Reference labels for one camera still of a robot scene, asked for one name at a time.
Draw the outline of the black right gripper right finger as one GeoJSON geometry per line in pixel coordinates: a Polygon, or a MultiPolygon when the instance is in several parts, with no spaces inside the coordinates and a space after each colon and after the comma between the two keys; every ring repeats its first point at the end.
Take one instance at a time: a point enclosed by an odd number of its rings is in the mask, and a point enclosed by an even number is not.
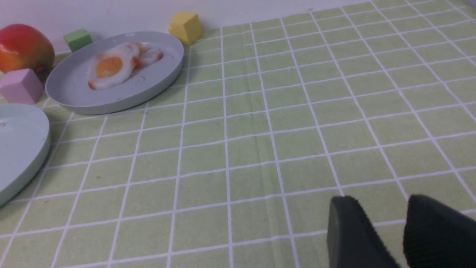
{"type": "Polygon", "coordinates": [[[476,222],[432,197],[411,195],[403,253],[410,268],[474,268],[476,222]]]}

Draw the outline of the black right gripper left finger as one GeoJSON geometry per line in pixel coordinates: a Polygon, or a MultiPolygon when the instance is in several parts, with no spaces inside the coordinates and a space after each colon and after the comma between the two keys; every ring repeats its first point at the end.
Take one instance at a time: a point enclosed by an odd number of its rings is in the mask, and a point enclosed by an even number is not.
{"type": "Polygon", "coordinates": [[[329,204],[327,249],[331,268],[399,268],[358,200],[334,196],[329,204]]]}

